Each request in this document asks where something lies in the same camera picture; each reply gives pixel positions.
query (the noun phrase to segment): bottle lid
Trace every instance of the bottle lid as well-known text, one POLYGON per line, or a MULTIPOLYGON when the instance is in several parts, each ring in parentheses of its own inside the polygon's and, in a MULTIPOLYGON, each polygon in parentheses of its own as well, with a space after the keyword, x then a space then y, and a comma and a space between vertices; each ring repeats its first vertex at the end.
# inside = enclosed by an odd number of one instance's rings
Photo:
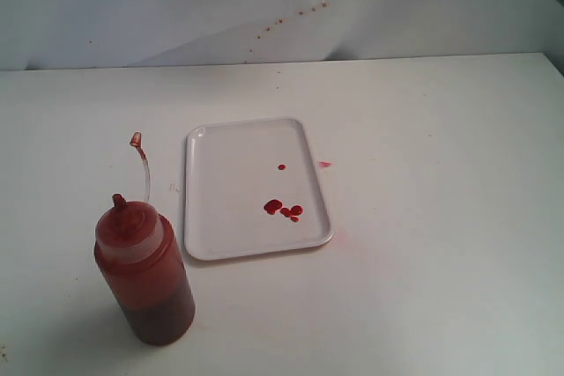
POLYGON ((96 241, 104 257, 123 264, 141 262, 159 247, 164 229, 159 213, 149 203, 126 202, 112 196, 114 207, 96 225, 96 241))

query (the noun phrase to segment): plastic bottle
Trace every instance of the plastic bottle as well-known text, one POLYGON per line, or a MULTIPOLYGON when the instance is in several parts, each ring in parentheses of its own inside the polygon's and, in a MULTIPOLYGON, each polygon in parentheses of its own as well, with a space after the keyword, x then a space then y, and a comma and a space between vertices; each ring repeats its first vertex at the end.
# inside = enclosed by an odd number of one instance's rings
MULTIPOLYGON (((138 144, 142 152, 140 134, 138 144)), ((148 200, 148 166, 145 170, 148 200)), ((173 228, 149 203, 126 202, 119 194, 113 200, 96 225, 96 263, 137 338, 172 343, 188 330, 196 311, 173 228)))

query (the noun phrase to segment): red stain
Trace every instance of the red stain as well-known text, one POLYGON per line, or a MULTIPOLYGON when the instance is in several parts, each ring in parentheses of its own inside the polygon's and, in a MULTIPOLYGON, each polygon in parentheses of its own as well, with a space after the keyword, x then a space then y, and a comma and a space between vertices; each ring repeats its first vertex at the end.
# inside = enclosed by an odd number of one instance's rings
POLYGON ((276 210, 280 209, 281 207, 282 202, 276 199, 270 200, 264 205, 264 209, 269 215, 273 215, 274 213, 276 213, 276 210))
POLYGON ((298 215, 300 215, 301 213, 303 213, 303 208, 302 208, 301 206, 297 206, 297 205, 296 205, 296 206, 293 206, 293 207, 290 209, 290 213, 292 213, 294 216, 298 216, 298 215))

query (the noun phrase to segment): white wall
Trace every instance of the white wall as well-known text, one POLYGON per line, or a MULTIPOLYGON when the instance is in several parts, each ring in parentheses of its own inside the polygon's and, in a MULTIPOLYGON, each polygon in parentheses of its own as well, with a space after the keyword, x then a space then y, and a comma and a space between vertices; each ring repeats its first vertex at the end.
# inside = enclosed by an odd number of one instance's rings
MULTIPOLYGON (((109 1, 81 0, 79 8, 88 11, 94 3, 100 6, 109 1)), ((265 20, 208 35, 133 64, 262 63, 542 51, 564 70, 564 8, 554 0, 327 0, 327 4, 326 8, 318 5, 315 12, 304 10, 303 16, 298 11, 280 12, 280 16, 269 13, 270 18, 265 20), (284 23, 273 25, 278 18, 283 18, 284 23)), ((37 34, 37 20, 30 20, 32 13, 7 12, 12 27, 34 26, 37 34)), ((65 14, 57 16, 57 23, 65 28, 86 25, 77 18, 80 11, 69 14, 66 10, 65 14)), ((0 18, 0 24, 3 21, 5 18, 0 18)), ((153 33, 155 40, 167 36, 158 27, 153 33)), ((115 47, 98 46, 96 40, 92 46, 81 41, 84 45, 77 50, 76 41, 67 43, 64 37, 48 48, 37 35, 22 39, 24 48, 14 48, 13 43, 11 51, 2 48, 0 67, 115 65, 115 47), (80 56, 84 50, 84 57, 65 62, 67 50, 72 50, 69 57, 80 56)), ((124 48, 139 46, 120 46, 121 50, 124 48)))

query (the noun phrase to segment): white tray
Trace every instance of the white tray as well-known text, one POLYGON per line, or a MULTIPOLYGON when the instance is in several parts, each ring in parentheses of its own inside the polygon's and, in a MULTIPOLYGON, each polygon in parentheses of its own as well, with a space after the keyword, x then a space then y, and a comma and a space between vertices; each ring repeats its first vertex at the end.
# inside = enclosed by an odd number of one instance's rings
POLYGON ((187 139, 186 236, 189 254, 218 260, 296 248, 331 239, 315 163, 303 126, 291 118, 204 125, 187 139), (299 222, 264 210, 272 199, 299 222))

